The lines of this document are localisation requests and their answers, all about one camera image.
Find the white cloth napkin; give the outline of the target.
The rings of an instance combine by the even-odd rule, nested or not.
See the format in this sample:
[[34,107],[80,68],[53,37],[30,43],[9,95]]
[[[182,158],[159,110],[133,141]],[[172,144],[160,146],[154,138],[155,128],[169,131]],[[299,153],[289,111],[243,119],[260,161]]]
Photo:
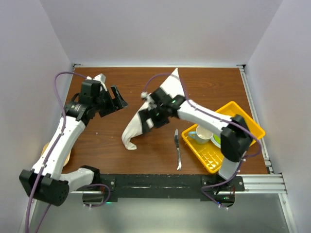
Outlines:
[[[184,91],[179,79],[178,68],[176,68],[159,87],[167,94],[170,94],[172,98],[176,95],[184,96]],[[122,133],[121,140],[127,150],[137,149],[136,145],[131,142],[131,139],[143,134],[142,123],[138,112],[145,110],[147,107],[148,103],[142,104]]]

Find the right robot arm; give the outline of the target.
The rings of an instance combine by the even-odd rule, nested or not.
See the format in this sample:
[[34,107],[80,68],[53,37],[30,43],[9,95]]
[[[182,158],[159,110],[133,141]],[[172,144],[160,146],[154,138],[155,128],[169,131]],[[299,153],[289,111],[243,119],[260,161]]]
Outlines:
[[224,159],[216,184],[223,191],[233,186],[233,177],[240,169],[242,159],[255,139],[242,116],[230,117],[213,112],[183,95],[172,97],[162,88],[151,94],[142,92],[141,98],[147,103],[147,109],[139,111],[144,133],[147,132],[147,119],[152,121],[154,127],[160,128],[169,123],[170,117],[175,117],[195,123],[218,136]]

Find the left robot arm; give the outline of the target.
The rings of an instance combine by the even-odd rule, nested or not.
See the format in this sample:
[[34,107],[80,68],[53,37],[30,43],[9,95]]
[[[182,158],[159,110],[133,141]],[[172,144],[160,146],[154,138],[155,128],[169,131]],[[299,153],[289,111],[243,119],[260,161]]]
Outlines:
[[115,85],[111,86],[112,97],[102,81],[86,79],[81,91],[65,105],[64,116],[47,149],[31,170],[22,170],[19,180],[29,197],[60,206],[68,194],[83,186],[96,190],[101,184],[100,171],[91,166],[62,174],[67,156],[79,135],[91,119],[99,114],[104,117],[127,107]]

